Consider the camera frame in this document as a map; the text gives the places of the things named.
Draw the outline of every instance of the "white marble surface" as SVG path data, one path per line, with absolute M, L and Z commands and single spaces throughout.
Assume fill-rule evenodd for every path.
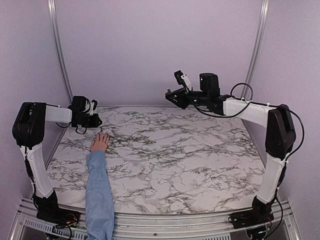
M 192 108 L 99 108 L 116 212 L 190 214 L 250 207 L 264 167 L 238 118 Z M 69 128 L 47 169 L 59 203 L 85 207 L 86 156 L 100 129 Z

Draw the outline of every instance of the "light blue shirt sleeve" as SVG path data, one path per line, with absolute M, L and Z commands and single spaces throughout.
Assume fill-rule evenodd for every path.
M 96 150 L 86 158 L 89 178 L 85 192 L 85 223 L 88 240 L 112 240 L 115 210 L 106 172 L 105 152 Z

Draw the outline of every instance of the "human arm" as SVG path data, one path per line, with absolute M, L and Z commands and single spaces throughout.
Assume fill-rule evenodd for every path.
M 85 222 L 88 240 L 111 240 L 114 229 L 114 205 L 106 172 L 105 151 L 109 136 L 98 133 L 86 162 L 89 178 L 85 193 Z

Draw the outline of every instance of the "wall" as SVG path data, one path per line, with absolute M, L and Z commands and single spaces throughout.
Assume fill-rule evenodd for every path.
M 58 67 L 46 1 L 0 2 L 0 233 L 7 239 L 22 197 L 31 184 L 24 160 L 12 136 L 22 102 L 67 106 Z M 49 123 L 43 143 L 44 158 L 60 129 Z
M 73 93 L 100 106 L 172 105 L 174 72 L 218 74 L 222 93 L 246 78 L 259 21 L 257 0 L 57 0 Z
M 320 236 L 320 1 L 270 1 L 265 38 L 255 70 L 255 101 L 286 103 L 303 120 L 305 142 L 289 160 L 280 188 L 288 198 L 301 239 Z M 297 146 L 301 127 L 295 121 Z M 261 152 L 265 131 L 247 125 Z

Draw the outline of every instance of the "robotic arm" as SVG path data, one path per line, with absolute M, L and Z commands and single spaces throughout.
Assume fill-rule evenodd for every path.
M 277 190 L 285 177 L 286 158 L 293 149 L 296 132 L 288 106 L 270 106 L 255 103 L 232 95 L 220 95 L 218 76 L 213 73 L 200 74 L 201 91 L 193 91 L 186 74 L 174 73 L 180 88 L 165 94 L 165 98 L 176 106 L 185 109 L 193 105 L 199 112 L 200 106 L 206 112 L 212 112 L 218 118 L 238 117 L 266 128 L 265 148 L 267 162 L 262 184 L 253 199 L 252 210 L 233 213 L 229 220 L 234 228 L 243 228 L 273 220 L 271 206 L 275 201 Z
M 12 128 L 13 137 L 24 157 L 27 174 L 33 186 L 33 202 L 37 218 L 63 225 L 74 222 L 79 213 L 61 209 L 45 168 L 42 141 L 45 122 L 69 124 L 78 128 L 97 128 L 102 124 L 97 113 L 93 113 L 98 102 L 90 102 L 84 96 L 74 96 L 68 108 L 45 102 L 24 102 Z

